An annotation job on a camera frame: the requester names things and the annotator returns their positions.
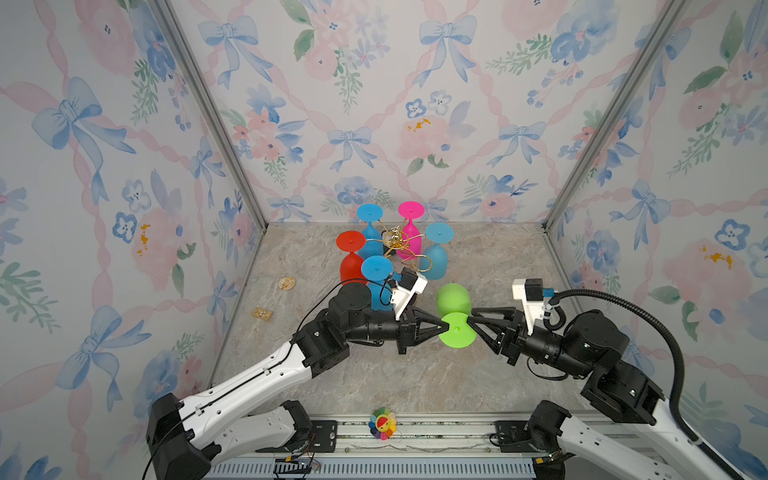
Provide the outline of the teal wine glass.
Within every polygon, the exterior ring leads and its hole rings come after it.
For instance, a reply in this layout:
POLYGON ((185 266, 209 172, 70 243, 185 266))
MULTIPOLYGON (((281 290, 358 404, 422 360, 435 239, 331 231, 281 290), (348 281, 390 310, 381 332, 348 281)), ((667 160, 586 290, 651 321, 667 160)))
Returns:
POLYGON ((446 275, 448 265, 444 244, 452 241, 455 233, 448 224, 433 223, 426 228, 425 235, 431 245, 423 252, 419 269, 428 280, 440 280, 446 275))

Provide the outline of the green wine glass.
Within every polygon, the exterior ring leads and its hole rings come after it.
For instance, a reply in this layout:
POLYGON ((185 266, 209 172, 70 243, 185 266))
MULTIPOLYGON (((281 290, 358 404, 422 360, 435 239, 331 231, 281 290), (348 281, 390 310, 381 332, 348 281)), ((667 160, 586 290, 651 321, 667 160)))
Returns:
POLYGON ((477 337, 468 324, 472 303, 468 290, 460 284, 442 286, 437 294, 437 308, 441 320, 448 329, 439 335, 440 340, 453 349, 470 346, 477 337))

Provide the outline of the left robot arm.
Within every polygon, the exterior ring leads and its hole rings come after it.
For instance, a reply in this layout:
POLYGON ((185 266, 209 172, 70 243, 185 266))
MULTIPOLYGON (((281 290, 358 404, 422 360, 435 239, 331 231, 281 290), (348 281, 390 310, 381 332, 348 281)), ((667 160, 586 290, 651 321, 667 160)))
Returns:
POLYGON ((300 402, 285 401, 264 414, 255 409, 347 359, 353 343, 393 341, 404 354, 447 332, 448 323, 415 306, 419 289, 395 288, 395 308, 376 311, 366 285, 335 287, 326 297, 326 308, 251 368, 196 395, 179 399, 169 393, 154 401, 146 432, 146 472, 158 479, 202 479, 214 466, 236 457, 310 446, 312 421, 300 402))

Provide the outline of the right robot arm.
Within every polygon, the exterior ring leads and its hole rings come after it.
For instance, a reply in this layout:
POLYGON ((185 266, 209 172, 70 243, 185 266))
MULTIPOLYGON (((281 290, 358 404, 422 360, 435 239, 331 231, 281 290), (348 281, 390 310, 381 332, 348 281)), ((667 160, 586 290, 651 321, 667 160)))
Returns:
POLYGON ((501 421, 492 441, 504 453, 531 453, 535 465, 581 457, 623 479, 742 479, 736 468, 703 439, 692 440, 672 416, 669 395, 622 358, 629 339, 602 312, 578 315, 557 334, 529 328, 513 308, 477 308, 468 325, 497 355, 513 365, 520 357, 551 366, 584 383, 581 394, 599 413, 644 440, 658 459, 606 437, 574 413, 541 401, 529 419, 501 421))

